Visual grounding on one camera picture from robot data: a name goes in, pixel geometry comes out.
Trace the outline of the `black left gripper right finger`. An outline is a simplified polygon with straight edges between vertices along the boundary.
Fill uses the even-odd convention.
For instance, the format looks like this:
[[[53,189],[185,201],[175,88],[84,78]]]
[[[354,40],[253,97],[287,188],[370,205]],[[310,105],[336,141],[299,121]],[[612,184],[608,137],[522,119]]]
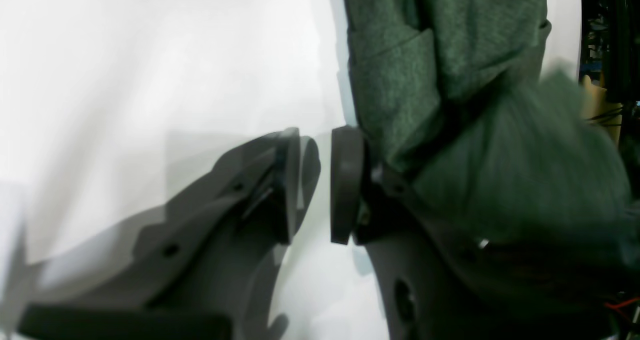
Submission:
[[[331,141],[331,239],[370,256],[391,339],[638,339],[626,231],[475,237],[426,207],[359,129]]]

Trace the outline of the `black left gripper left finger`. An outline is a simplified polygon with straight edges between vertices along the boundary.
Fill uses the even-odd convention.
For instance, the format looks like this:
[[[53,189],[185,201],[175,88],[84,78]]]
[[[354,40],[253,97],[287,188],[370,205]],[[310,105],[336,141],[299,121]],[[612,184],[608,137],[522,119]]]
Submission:
[[[316,141],[297,128],[222,155],[141,231],[133,261],[91,289],[30,303],[18,333],[33,339],[281,338],[253,325],[268,313],[279,263],[320,177]]]

